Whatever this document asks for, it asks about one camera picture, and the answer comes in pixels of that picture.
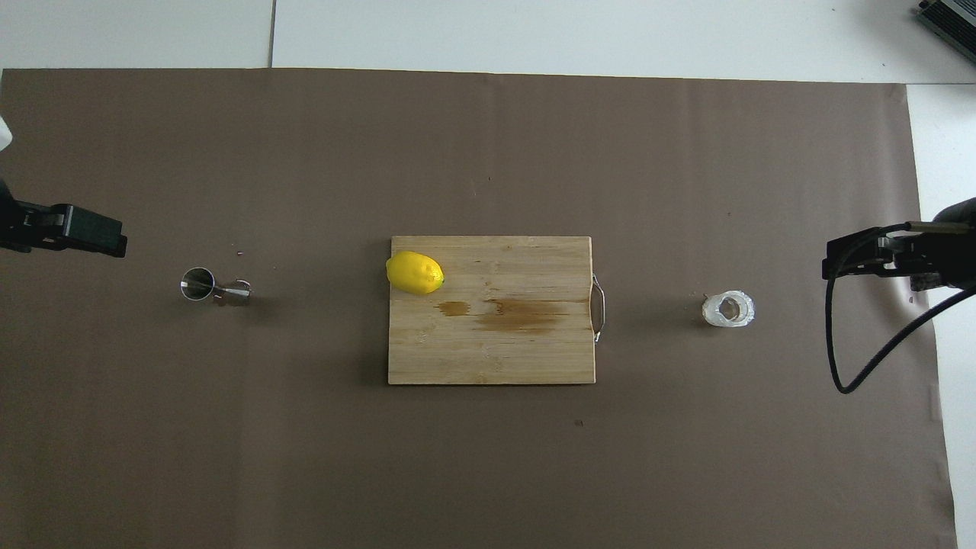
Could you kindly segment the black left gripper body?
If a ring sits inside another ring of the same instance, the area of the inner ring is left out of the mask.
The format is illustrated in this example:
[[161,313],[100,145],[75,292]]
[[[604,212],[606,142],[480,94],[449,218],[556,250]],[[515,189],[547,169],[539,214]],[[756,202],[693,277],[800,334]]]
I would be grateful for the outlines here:
[[18,253],[31,253],[31,246],[20,237],[24,209],[13,198],[3,178],[0,178],[0,248]]

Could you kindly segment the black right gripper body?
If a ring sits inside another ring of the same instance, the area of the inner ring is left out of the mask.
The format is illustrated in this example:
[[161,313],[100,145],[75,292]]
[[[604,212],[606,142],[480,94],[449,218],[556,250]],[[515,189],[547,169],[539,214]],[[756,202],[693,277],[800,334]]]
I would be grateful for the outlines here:
[[976,197],[955,203],[932,219],[937,223],[965,223],[966,234],[937,234],[930,259],[936,268],[932,287],[967,289],[976,286]]

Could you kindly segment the steel cocktail jigger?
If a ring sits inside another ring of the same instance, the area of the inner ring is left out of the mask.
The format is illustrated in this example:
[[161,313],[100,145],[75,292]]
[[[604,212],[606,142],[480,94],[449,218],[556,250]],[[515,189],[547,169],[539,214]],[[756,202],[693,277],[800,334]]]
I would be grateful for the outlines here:
[[208,268],[194,267],[182,275],[180,292],[192,302],[210,302],[219,307],[244,307],[251,301],[253,288],[244,279],[220,282]]

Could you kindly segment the clear crinkled plastic cup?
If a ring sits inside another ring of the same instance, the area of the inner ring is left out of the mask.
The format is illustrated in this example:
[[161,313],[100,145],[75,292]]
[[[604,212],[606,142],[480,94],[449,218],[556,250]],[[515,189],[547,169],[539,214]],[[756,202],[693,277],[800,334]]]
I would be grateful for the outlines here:
[[740,328],[753,322],[756,305],[753,298],[743,291],[725,291],[705,296],[701,316],[713,327]]

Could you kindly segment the grey ribbed metal device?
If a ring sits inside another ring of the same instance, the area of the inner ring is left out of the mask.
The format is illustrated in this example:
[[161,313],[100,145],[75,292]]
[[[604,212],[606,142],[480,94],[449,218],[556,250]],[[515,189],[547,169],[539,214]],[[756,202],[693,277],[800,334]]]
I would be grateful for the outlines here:
[[916,19],[976,65],[976,0],[919,0]]

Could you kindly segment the brown paper table mat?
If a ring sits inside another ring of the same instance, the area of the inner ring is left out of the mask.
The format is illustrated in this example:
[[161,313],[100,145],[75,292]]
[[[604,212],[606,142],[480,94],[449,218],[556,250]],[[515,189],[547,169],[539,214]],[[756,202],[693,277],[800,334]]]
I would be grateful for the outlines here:
[[[0,114],[15,197],[129,239],[0,250],[0,549],[955,545],[931,328],[825,357],[825,243],[918,216],[903,85],[8,69]],[[596,383],[388,385],[400,234],[589,236]]]

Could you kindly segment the yellow lemon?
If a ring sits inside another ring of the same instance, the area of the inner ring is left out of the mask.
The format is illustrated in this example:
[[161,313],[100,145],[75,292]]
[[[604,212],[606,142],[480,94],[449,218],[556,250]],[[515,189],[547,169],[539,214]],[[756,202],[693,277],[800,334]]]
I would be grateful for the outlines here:
[[426,295],[439,291],[444,284],[441,265],[428,255],[400,251],[386,260],[387,280],[398,291]]

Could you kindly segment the wooden cutting board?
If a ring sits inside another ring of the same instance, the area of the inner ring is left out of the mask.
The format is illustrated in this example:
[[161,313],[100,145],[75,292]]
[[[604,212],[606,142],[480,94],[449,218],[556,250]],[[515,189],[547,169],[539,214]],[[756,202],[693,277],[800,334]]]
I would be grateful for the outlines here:
[[442,288],[391,289],[390,385],[596,382],[605,307],[588,236],[395,236],[393,253],[432,257]]

